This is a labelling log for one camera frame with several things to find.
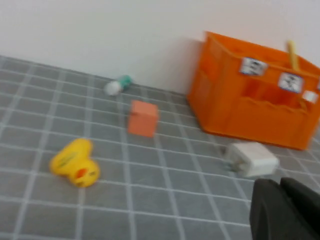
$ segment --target yellow stick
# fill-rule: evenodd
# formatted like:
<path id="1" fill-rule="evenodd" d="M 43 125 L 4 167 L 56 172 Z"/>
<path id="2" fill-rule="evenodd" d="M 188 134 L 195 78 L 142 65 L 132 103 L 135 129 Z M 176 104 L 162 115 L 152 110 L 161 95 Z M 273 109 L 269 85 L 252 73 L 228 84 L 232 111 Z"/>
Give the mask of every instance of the yellow stick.
<path id="1" fill-rule="evenodd" d="M 292 69 L 295 71 L 299 71 L 299 61 L 298 61 L 298 56 L 296 55 L 295 43 L 292 40 L 289 40 L 286 43 L 286 46 L 287 46 L 287 51 L 289 52 L 289 58 L 290 58 Z"/>

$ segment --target orange plastic crate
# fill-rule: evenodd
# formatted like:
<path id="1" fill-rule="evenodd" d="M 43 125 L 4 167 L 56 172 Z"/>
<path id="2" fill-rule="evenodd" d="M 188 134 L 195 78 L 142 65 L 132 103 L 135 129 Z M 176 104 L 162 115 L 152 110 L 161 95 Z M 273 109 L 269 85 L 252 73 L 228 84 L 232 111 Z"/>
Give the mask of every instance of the orange plastic crate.
<path id="1" fill-rule="evenodd" d="M 265 63 L 265 69 L 242 73 L 244 58 Z M 306 100 L 303 93 L 318 96 L 320 69 L 300 56 L 298 62 L 295 71 L 287 52 L 206 32 L 188 102 L 208 133 L 306 149 L 320 101 Z"/>

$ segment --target yellow rubber duck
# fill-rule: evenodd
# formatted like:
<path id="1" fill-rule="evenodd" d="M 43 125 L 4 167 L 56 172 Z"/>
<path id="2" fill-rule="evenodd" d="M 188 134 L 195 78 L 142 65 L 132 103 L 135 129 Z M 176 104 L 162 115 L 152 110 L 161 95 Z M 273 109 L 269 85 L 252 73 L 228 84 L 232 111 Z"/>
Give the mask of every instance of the yellow rubber duck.
<path id="1" fill-rule="evenodd" d="M 100 176 L 100 168 L 90 159 L 93 144 L 85 138 L 77 138 L 62 149 L 50 162 L 53 174 L 68 177 L 77 187 L 88 187 Z"/>

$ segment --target gray tile floor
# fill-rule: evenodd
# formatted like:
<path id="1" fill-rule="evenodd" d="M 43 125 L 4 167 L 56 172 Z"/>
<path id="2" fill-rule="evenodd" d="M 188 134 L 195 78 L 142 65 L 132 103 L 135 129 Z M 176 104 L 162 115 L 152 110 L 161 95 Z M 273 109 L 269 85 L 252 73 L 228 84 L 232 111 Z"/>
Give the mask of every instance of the gray tile floor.
<path id="1" fill-rule="evenodd" d="M 0 57 L 0 239 L 249 240 L 253 179 L 228 171 L 236 139 L 200 131 L 183 95 L 138 85 L 104 95 L 109 79 Z M 130 103 L 159 107 L 154 138 L 127 134 Z M 50 174 L 57 151 L 94 142 L 101 178 L 75 188 Z M 310 150 L 268 146 L 280 167 L 320 192 L 320 131 Z"/>

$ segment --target orange cube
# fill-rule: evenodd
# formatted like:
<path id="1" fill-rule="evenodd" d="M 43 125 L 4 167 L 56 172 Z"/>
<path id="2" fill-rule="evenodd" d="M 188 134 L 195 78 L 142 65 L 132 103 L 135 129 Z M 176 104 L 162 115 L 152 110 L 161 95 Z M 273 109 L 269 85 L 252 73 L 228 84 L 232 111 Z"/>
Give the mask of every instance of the orange cube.
<path id="1" fill-rule="evenodd" d="M 157 105 L 138 100 L 133 100 L 131 104 L 128 132 L 153 137 L 159 118 Z"/>

